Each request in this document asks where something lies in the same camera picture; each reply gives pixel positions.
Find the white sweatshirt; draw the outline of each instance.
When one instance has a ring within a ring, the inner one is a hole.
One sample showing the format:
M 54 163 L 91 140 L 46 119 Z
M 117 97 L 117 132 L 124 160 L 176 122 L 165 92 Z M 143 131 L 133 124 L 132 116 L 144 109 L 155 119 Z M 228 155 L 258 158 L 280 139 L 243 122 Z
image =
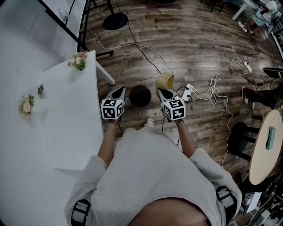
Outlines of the white sweatshirt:
M 91 209 L 86 225 L 127 226 L 148 203 L 182 198 L 197 205 L 212 226 L 224 226 L 224 207 L 215 189 L 226 186 L 237 199 L 241 192 L 231 175 L 198 148 L 188 159 L 164 133 L 145 127 L 125 134 L 107 168 L 92 156 L 74 185 L 65 207 L 71 226 L 75 203 L 87 199 Z

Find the extension cord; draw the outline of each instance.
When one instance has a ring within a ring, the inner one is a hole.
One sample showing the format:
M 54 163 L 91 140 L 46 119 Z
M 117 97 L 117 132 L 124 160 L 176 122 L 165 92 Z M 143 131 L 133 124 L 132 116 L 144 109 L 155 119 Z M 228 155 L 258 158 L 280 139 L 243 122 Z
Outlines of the extension cord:
M 189 101 L 189 98 L 191 96 L 191 92 L 192 92 L 193 88 L 194 87 L 192 85 L 190 85 L 190 84 L 186 85 L 186 89 L 185 89 L 185 91 L 183 93 L 183 96 L 182 96 L 182 99 L 184 101 Z
M 249 72 L 252 72 L 252 68 L 248 65 L 248 63 L 246 61 L 244 62 L 244 66 L 246 66 L 246 68 Z

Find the black chair leg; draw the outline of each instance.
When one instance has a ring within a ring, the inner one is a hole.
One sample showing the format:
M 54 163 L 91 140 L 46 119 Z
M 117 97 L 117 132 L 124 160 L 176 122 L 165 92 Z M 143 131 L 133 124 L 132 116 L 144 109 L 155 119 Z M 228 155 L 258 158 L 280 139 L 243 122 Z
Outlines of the black chair leg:
M 221 6 L 221 8 L 220 8 L 220 10 L 219 10 L 219 13 L 221 13 L 221 11 L 222 11 L 224 5 L 225 5 L 225 2 L 223 2 L 222 6 Z
M 215 4 L 216 4 L 216 0 L 213 2 L 213 5 L 212 5 L 212 8 L 211 8 L 211 11 L 210 11 L 210 12 L 212 12 L 212 10 L 213 10 Z

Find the teal object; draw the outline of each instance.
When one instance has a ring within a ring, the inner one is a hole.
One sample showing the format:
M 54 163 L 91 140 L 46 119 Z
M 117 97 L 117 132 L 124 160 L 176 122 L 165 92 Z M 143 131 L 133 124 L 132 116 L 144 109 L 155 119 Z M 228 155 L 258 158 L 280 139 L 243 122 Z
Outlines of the teal object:
M 268 140 L 267 140 L 267 144 L 266 144 L 267 150 L 270 150 L 270 149 L 273 148 L 275 132 L 276 132 L 276 129 L 269 128 Z

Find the round table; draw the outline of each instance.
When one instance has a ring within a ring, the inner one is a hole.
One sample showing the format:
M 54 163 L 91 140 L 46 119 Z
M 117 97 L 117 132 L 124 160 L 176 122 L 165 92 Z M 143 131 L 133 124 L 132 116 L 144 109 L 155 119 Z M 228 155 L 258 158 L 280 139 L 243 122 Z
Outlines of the round table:
M 276 129 L 273 147 L 267 150 L 269 129 Z M 258 134 L 256 139 L 248 137 L 249 132 Z M 272 171 L 278 159 L 283 139 L 282 117 L 277 110 L 272 110 L 264 118 L 260 129 L 237 123 L 228 139 L 229 151 L 250 161 L 249 180 L 253 185 L 261 183 Z M 252 156 L 242 153 L 247 142 L 255 143 Z

